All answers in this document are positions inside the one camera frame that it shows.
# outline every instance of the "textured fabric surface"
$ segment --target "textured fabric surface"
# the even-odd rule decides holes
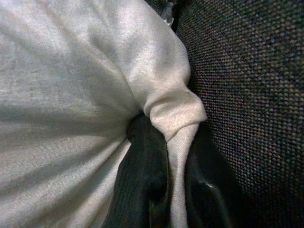
[[[168,142],[173,227],[201,100],[143,0],[0,2],[0,227],[100,227],[141,110]]]
[[[189,86],[253,227],[304,227],[303,25],[303,1],[192,0],[179,18]]]

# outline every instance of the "black fabric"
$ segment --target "black fabric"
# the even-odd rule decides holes
[[[303,23],[303,1],[182,5],[189,87],[250,199],[252,227],[304,227]]]

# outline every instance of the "dark gray upholstery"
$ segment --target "dark gray upholstery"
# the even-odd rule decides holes
[[[148,0],[159,13],[163,0]],[[177,34],[252,227],[304,227],[304,2],[193,0]]]

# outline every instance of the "fabric fold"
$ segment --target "fabric fold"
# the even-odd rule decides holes
[[[173,227],[187,226],[183,169],[206,114],[146,2],[1,1],[0,62],[1,227],[101,226],[141,110],[168,142]]]

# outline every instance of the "white fabric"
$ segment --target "white fabric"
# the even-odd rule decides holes
[[[172,225],[186,227],[184,163],[206,119],[189,76],[143,0],[1,0],[0,227],[100,227],[141,110],[168,142]]]

